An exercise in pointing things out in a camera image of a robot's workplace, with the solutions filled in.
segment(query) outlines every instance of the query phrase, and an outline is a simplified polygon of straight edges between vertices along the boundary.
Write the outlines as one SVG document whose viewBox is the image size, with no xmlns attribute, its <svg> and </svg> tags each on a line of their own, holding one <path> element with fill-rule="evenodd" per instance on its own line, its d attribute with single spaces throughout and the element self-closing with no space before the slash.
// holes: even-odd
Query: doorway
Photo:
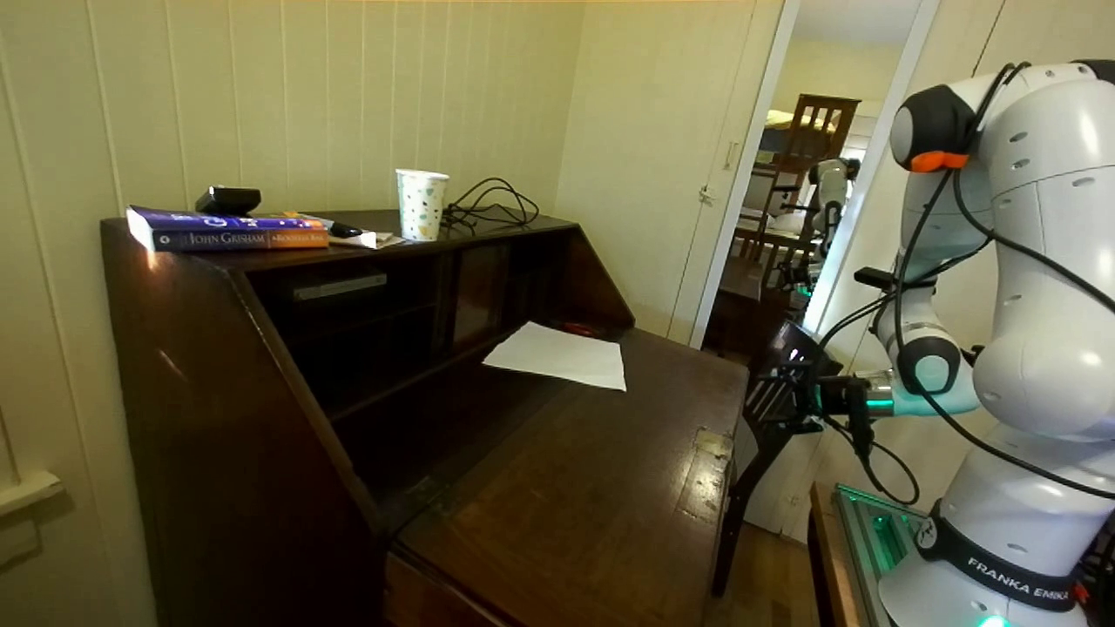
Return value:
<svg viewBox="0 0 1115 627">
<path fill-rule="evenodd" d="M 860 160 L 851 185 L 851 198 L 832 237 L 828 256 L 817 265 L 811 301 L 800 314 L 803 330 L 817 330 L 832 284 L 852 242 L 852 226 L 865 205 L 865 192 L 889 155 L 892 111 L 908 90 L 912 66 L 923 40 L 932 25 L 937 0 L 788 0 L 774 34 L 767 78 L 758 89 L 758 108 L 750 126 L 744 155 L 736 172 L 723 226 L 705 279 L 705 295 L 688 344 L 705 344 L 715 324 L 723 324 L 717 307 L 721 279 L 737 262 L 736 226 L 743 205 L 758 198 L 753 185 L 753 163 L 761 151 L 761 134 L 778 117 L 795 111 L 796 96 L 839 96 L 856 97 L 852 129 L 844 144 L 844 158 Z"/>
</svg>

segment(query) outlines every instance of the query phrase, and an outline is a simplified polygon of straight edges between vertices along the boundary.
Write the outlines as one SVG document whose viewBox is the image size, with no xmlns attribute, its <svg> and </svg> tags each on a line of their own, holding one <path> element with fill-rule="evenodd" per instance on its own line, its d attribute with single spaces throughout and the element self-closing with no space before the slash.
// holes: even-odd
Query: wooden floor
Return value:
<svg viewBox="0 0 1115 627">
<path fill-rule="evenodd" d="M 728 592 L 709 604 L 705 627 L 814 627 L 809 549 L 744 528 Z"/>
</svg>

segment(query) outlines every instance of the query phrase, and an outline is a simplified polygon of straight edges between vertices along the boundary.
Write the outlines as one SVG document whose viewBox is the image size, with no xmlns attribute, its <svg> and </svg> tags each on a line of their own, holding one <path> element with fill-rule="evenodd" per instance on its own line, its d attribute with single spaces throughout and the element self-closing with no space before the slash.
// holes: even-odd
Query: wooden cabinet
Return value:
<svg viewBox="0 0 1115 627">
<path fill-rule="evenodd" d="M 164 627 L 699 616 L 743 371 L 629 330 L 577 226 L 102 242 Z M 629 393 L 485 371 L 521 320 L 615 338 Z"/>
</svg>

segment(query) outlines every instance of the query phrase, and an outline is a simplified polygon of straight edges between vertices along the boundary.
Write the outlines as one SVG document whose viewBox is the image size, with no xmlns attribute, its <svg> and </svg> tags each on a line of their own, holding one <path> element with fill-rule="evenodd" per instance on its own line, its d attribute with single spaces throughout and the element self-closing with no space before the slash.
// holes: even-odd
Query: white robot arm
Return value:
<svg viewBox="0 0 1115 627">
<path fill-rule="evenodd" d="M 1002 425 L 878 592 L 900 627 L 1083 624 L 1070 575 L 1115 489 L 1115 71 L 1005 66 L 912 96 L 892 134 L 912 172 L 874 335 L 903 393 Z M 929 311 L 937 272 L 1001 256 L 993 338 L 968 371 Z"/>
</svg>

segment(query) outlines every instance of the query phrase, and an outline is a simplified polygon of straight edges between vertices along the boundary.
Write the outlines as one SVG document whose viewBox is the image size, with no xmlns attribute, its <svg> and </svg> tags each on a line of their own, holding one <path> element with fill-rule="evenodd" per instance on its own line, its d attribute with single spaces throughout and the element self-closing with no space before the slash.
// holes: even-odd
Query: green light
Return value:
<svg viewBox="0 0 1115 627">
<path fill-rule="evenodd" d="M 980 621 L 980 627 L 1010 627 L 1010 621 L 1002 621 L 1001 615 Z"/>
</svg>

